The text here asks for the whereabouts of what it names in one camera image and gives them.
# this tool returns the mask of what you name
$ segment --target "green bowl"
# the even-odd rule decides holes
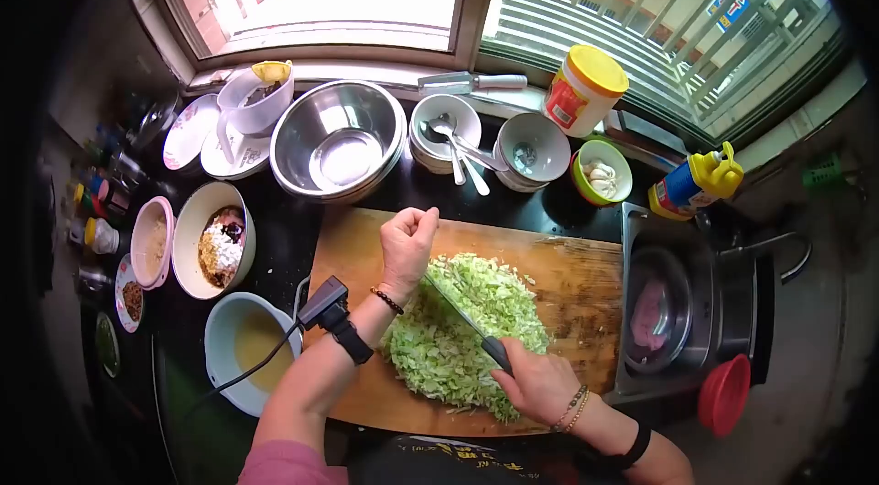
[[[600,159],[616,171],[617,190],[614,198],[601,196],[583,175],[583,164],[593,159]],[[580,196],[596,206],[614,206],[626,200],[632,192],[632,170],[629,162],[616,147],[601,139],[590,139],[574,153],[570,163],[570,177]]]

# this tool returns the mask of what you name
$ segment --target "chopped cabbage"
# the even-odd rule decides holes
[[[487,335],[517,337],[527,349],[546,353],[549,338],[537,317],[534,293],[517,272],[498,265],[497,258],[475,254],[439,256],[426,271]],[[385,358],[413,392],[462,409],[487,407],[504,423],[519,417],[489,374],[499,366],[482,349],[482,338],[425,279],[381,341]]]

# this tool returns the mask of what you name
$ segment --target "sink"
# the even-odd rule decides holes
[[[662,371],[639,372],[620,353],[614,389],[606,395],[606,401],[628,403],[693,390],[721,361],[732,359],[737,353],[751,357],[757,300],[754,259],[747,254],[724,258],[720,268],[716,251],[692,222],[662,218],[631,203],[623,203],[621,208],[621,346],[631,334],[627,316],[640,294],[629,290],[629,265],[632,254],[642,247],[669,250],[683,264],[691,291],[693,320],[684,348]]]

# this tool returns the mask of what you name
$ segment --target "light blue bowl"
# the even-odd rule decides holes
[[[238,365],[235,358],[235,335],[245,317],[262,309],[275,318],[285,332],[293,325],[293,319],[268,300],[251,293],[231,293],[216,303],[205,325],[205,368],[214,387],[243,374],[248,369]],[[302,330],[290,335],[290,349],[296,359],[302,353]],[[241,411],[259,417],[269,394],[250,383],[240,381],[220,393]]]

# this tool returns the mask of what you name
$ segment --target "beaded bracelet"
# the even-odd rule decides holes
[[[577,409],[577,413],[574,415],[574,419],[570,421],[570,424],[567,425],[564,429],[564,433],[568,433],[574,428],[574,425],[577,424],[577,418],[580,417],[580,413],[583,412],[583,407],[586,406],[586,402],[589,401],[589,390],[586,391],[586,397],[583,398],[583,402],[580,403],[580,408]]]
[[[588,391],[589,390],[586,389],[586,386],[581,386],[580,389],[577,390],[577,394],[574,395],[574,399],[570,400],[570,403],[568,403],[568,408],[564,411],[562,417],[558,419],[558,422],[556,422],[552,427],[549,428],[549,431],[555,433],[562,430],[562,422],[564,421],[564,418],[568,415],[568,413],[570,413],[571,409],[577,406],[577,402],[580,401],[580,398],[583,397],[583,394]]]
[[[390,296],[378,290],[374,286],[369,287],[369,292],[384,300],[386,304],[390,305],[390,308],[393,309],[397,315],[402,315],[402,308],[399,305],[395,304],[394,301],[390,299]]]

